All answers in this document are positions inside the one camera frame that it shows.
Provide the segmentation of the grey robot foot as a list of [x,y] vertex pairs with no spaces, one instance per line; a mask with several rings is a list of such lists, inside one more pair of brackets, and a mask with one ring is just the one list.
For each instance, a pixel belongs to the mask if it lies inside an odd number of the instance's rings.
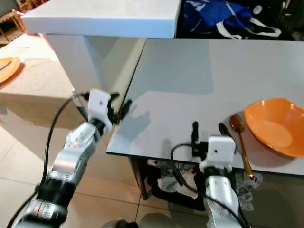
[[117,220],[110,228],[139,228],[137,222],[129,222],[125,219]]

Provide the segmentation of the orange plate with black marks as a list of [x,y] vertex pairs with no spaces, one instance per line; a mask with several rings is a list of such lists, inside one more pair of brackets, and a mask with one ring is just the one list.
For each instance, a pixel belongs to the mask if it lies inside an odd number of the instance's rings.
[[21,59],[17,57],[0,59],[0,84],[6,82],[21,67]]

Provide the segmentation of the white raised counter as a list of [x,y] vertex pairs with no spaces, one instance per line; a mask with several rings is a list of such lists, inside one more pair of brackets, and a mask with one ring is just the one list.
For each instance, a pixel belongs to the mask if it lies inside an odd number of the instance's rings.
[[50,0],[22,17],[43,36],[75,92],[119,93],[119,109],[150,38],[172,39],[181,0]]

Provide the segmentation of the wooden shelf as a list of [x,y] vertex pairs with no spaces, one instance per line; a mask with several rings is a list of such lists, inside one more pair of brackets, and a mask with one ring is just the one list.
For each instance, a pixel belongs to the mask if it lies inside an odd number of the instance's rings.
[[22,12],[13,11],[0,17],[0,45],[6,46],[26,32],[21,21]]

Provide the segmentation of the white crumpled plastic bag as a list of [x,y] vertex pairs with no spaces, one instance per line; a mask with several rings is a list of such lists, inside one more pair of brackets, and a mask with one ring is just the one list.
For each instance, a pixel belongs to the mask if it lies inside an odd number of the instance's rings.
[[154,164],[160,171],[160,177],[156,181],[159,189],[169,193],[183,193],[187,190],[184,185],[178,183],[173,172],[173,165],[169,161],[154,161]]

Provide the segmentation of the black bag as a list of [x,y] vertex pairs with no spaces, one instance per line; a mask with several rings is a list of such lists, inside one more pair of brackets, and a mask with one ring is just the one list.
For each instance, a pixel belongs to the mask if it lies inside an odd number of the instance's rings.
[[[196,169],[193,165],[178,163],[177,167],[189,186],[199,190],[204,187],[204,176],[200,174],[198,169]],[[159,189],[156,181],[157,178],[160,177],[160,170],[156,167],[154,163],[146,165],[145,173],[145,181],[148,185],[150,185],[153,196],[181,207],[187,207],[192,210],[206,210],[203,202],[204,198],[200,197],[197,193],[189,189],[183,191],[183,193],[169,193]]]

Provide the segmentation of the bronze spoon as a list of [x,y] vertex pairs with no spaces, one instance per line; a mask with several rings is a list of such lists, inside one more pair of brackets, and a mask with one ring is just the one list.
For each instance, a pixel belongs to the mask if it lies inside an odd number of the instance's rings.
[[230,124],[232,130],[234,130],[239,136],[239,141],[240,141],[240,146],[241,146],[241,156],[242,156],[243,166],[245,169],[245,174],[250,178],[250,180],[254,181],[254,180],[256,180],[256,177],[254,176],[254,172],[250,165],[249,158],[246,154],[245,141],[242,137],[242,133],[245,130],[245,123],[239,117],[239,115],[233,114],[233,115],[231,115],[231,117],[229,119],[229,124]]

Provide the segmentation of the black table leg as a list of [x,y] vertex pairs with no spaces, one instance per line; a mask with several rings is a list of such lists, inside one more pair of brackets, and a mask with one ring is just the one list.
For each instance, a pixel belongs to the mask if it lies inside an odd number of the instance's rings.
[[146,159],[137,158],[134,156],[128,157],[129,163],[131,165],[131,170],[135,176],[135,182],[137,183],[140,191],[140,195],[143,200],[148,199],[148,194],[146,190]]

